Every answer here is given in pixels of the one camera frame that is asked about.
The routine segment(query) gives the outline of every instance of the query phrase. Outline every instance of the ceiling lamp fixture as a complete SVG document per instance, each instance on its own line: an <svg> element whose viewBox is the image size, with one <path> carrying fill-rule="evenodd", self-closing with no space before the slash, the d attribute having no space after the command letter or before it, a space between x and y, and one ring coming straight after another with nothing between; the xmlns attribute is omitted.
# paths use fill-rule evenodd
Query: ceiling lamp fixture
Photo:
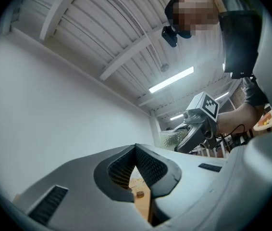
<svg viewBox="0 0 272 231"><path fill-rule="evenodd" d="M151 93L154 93L154 92L156 92L156 91L158 91L158 90L160 90L160 89L162 89L162 88L176 82L177 80L182 79L183 77L192 74L193 72L194 72L194 67L190 67L187 70L184 70L183 72L178 73L177 75L172 76L169 79L163 81L162 83L157 84L156 86L150 88L149 91Z"/></svg>
<svg viewBox="0 0 272 231"><path fill-rule="evenodd" d="M222 96L220 96L220 97L218 97L218 98L215 98L215 101L216 100L219 100L220 98L222 98L222 97L224 97L224 96L226 96L226 95L228 95L229 94L229 92L226 92L225 94L223 94Z"/></svg>
<svg viewBox="0 0 272 231"><path fill-rule="evenodd" d="M178 115L178 116L175 116L175 117L173 117L173 118L170 118L170 120L172 121L172 120L175 120L175 119L180 118L180 117L182 117L182 116L183 116L183 114Z"/></svg>

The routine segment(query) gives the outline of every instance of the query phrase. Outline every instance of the person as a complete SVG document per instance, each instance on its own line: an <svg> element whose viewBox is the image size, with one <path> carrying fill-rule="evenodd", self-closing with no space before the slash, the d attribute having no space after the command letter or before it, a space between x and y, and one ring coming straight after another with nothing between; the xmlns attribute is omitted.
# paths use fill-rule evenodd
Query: person
<svg viewBox="0 0 272 231"><path fill-rule="evenodd" d="M196 30L209 30L219 23L218 14L251 9L243 0L170 0L165 14L170 25L189 38ZM251 129L261 118L268 100L256 80L243 78L245 102L236 110L221 113L217 118L217 133L241 133Z"/></svg>

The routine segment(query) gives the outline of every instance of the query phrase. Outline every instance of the orange object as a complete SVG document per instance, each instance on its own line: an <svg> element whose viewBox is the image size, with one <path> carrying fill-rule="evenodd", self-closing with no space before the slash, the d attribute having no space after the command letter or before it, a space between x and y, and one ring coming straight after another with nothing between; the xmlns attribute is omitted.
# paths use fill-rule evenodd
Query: orange object
<svg viewBox="0 0 272 231"><path fill-rule="evenodd" d="M259 126L266 125L271 118L272 118L271 113L267 113L264 117L260 119L260 121L258 122L258 125Z"/></svg>

